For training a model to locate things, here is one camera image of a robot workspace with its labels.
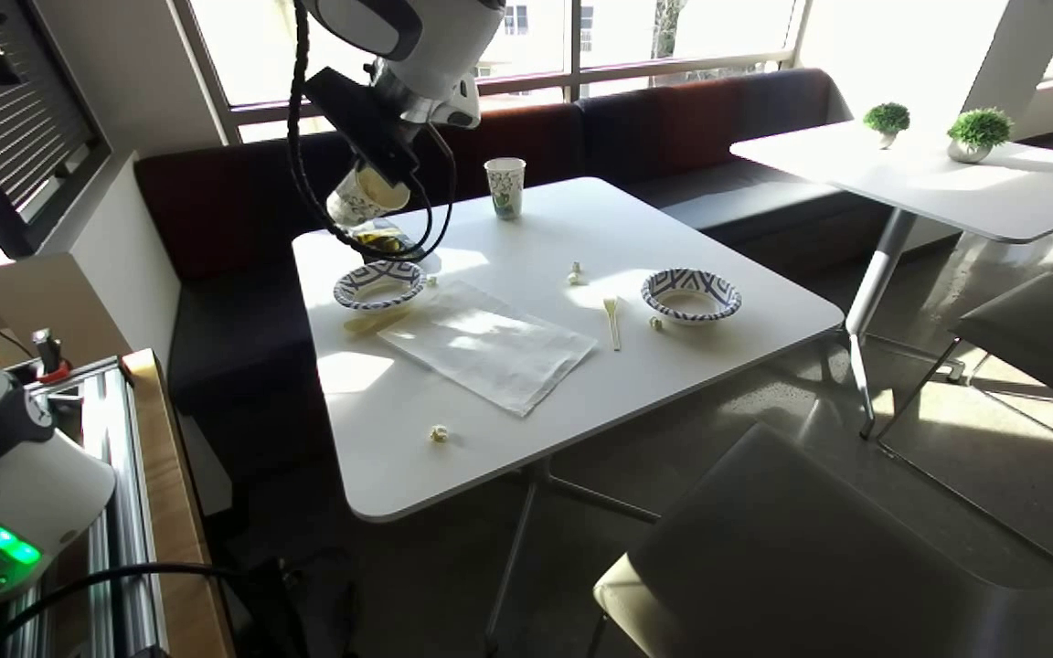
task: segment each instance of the square table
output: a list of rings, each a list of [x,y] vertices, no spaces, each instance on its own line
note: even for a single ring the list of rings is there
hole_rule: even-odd
[[[747,140],[735,144],[730,155],[894,205],[894,218],[868,262],[845,321],[852,378],[869,421],[875,394],[864,340],[914,218],[926,216],[1001,240],[1035,240],[1053,234],[1053,149],[1043,148],[1001,144],[987,160],[957,166],[948,156],[948,134],[902,133],[890,149],[880,149],[878,133],[845,120]]]
[[[401,211],[393,216],[393,222],[421,234],[423,211]],[[523,195],[523,218],[515,222],[495,218],[490,199],[462,201],[452,205],[445,240],[423,260],[434,288],[469,285],[519,313],[600,340],[591,358],[561,380],[530,417],[512,417],[383,340],[357,334],[357,313],[333,299],[333,285],[363,260],[331,232],[301,234],[294,256],[344,499],[355,517],[373,523],[411,517],[495,475],[543,464],[577,439],[735,378],[786,349],[838,334],[845,317],[817,294],[605,178],[530,188]],[[566,282],[575,262],[586,276],[582,285]],[[661,267],[722,276],[741,294],[738,313],[722,326],[656,329],[639,285]],[[608,298],[625,308],[618,317],[622,352],[612,349]],[[450,428],[445,444],[428,439],[434,424]],[[545,484],[652,520],[652,513],[577,484],[557,475]],[[523,499],[519,530],[488,623],[490,639],[512,586],[533,495],[538,484],[530,484]]]

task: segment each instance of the paper napkin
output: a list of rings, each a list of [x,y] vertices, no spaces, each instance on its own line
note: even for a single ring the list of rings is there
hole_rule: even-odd
[[[530,417],[596,352],[596,340],[456,282],[421,294],[376,335],[515,417]]]

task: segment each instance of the paper cup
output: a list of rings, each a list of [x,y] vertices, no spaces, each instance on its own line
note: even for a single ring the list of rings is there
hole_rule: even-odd
[[[341,226],[367,222],[373,216],[411,205],[405,183],[388,183],[376,170],[351,170],[341,188],[331,195],[327,207]]]
[[[528,160],[523,156],[495,156],[483,170],[488,170],[495,216],[499,218],[519,218],[523,216]]]

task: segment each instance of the patterned bowl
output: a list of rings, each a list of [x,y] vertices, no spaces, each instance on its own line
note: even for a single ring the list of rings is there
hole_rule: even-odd
[[[337,282],[337,304],[351,310],[383,310],[415,299],[423,279],[411,262],[373,260]]]
[[[643,299],[682,326],[712,326],[741,308],[741,298],[712,271],[660,271],[643,282]]]

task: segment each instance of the cable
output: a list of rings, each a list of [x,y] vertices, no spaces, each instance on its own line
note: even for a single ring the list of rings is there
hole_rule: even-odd
[[[287,144],[289,144],[289,170],[294,170],[294,178],[305,195],[305,201],[327,218],[327,226],[344,240],[351,245],[355,254],[363,254],[367,260],[423,260],[428,254],[434,254],[445,237],[445,226],[450,226],[450,216],[452,216],[452,195],[450,195],[450,207],[445,207],[445,226],[434,234],[434,216],[433,216],[433,199],[423,189],[423,183],[418,178],[415,172],[415,189],[423,205],[423,232],[415,245],[401,245],[399,254],[388,254],[388,250],[373,250],[367,240],[355,240],[331,211],[327,205],[318,201],[318,195],[311,189],[311,178],[309,178],[309,166],[305,166],[305,149],[301,149],[301,94],[305,94],[305,81],[309,81],[309,49],[311,49],[311,33],[309,33],[309,8],[305,0],[294,0],[294,17],[295,17],[295,62],[294,62],[294,90],[289,90],[289,110],[287,110]]]
[[[450,222],[452,222],[452,201],[456,201],[456,156],[452,156],[452,148],[444,140],[444,133],[434,124],[428,124],[428,134],[433,144],[444,149],[445,166],[450,166],[450,201],[445,201],[445,218],[444,218],[444,232],[439,237],[433,240],[433,250],[423,256],[433,256],[444,237],[450,234]]]
[[[5,645],[37,614],[44,614],[49,607],[56,607],[58,600],[92,589],[99,581],[123,581],[123,577],[139,577],[139,573],[206,573],[206,577],[224,577],[235,581],[229,570],[210,568],[210,564],[132,564],[132,568],[115,568],[115,570],[97,570],[79,581],[58,586],[53,591],[44,591],[37,603],[22,607],[8,624],[0,624],[0,650]]]

